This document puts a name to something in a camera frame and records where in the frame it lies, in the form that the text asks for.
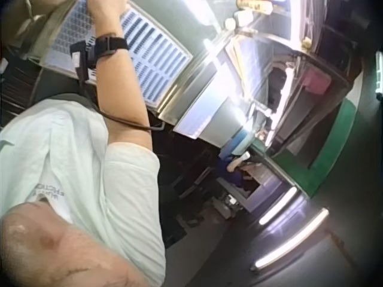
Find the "pink object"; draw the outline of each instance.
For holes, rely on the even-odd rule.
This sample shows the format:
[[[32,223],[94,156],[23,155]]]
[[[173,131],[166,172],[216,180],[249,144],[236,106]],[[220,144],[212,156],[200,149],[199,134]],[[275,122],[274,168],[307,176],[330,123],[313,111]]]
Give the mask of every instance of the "pink object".
[[[324,95],[330,87],[331,81],[332,79],[329,75],[311,66],[306,72],[303,86],[305,86],[306,91],[310,93]]]

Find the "black wristband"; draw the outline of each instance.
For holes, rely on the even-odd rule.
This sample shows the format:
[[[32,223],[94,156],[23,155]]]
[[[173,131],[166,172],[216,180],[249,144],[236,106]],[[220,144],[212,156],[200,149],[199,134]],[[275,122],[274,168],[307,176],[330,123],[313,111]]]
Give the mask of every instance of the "black wristband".
[[[95,44],[95,63],[100,58],[112,56],[117,50],[129,50],[129,46],[124,38],[100,37]]]

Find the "white t-shirt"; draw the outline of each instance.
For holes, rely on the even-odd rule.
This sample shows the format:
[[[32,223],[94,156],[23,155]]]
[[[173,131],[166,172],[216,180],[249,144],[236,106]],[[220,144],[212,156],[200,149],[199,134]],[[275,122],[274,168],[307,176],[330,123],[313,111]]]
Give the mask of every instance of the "white t-shirt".
[[[159,160],[141,146],[107,140],[104,119],[77,102],[45,100],[19,115],[0,133],[0,215],[45,197],[161,286]]]

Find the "black cable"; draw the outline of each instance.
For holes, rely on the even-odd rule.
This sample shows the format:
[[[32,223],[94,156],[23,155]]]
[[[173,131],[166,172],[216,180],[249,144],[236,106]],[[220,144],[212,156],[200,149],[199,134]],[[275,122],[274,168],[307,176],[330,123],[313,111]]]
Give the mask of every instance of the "black cable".
[[[162,132],[165,129],[165,123],[164,122],[162,122],[161,127],[146,127],[146,126],[143,126],[141,124],[137,124],[137,123],[134,123],[132,121],[122,120],[121,118],[113,117],[112,115],[108,115],[108,114],[102,112],[98,108],[98,106],[92,101],[92,98],[88,94],[88,91],[86,90],[86,86],[84,85],[84,83],[82,83],[81,81],[79,81],[79,83],[80,83],[80,90],[81,90],[82,94],[90,102],[90,104],[92,105],[93,109],[98,114],[103,116],[104,118],[107,118],[108,120],[111,120],[111,121],[115,121],[116,123],[124,124],[125,126],[133,127],[134,129],[138,129],[138,130],[149,130],[149,131],[152,131],[152,132]]]

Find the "green panel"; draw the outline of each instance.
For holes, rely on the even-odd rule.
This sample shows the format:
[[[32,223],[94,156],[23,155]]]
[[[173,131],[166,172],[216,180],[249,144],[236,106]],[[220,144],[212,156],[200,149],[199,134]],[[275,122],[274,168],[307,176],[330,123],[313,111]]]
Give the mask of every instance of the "green panel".
[[[354,104],[345,99],[329,137],[310,169],[298,163],[289,151],[284,151],[274,158],[276,164],[284,169],[308,196],[313,197],[317,193],[335,165],[351,132],[356,112]]]

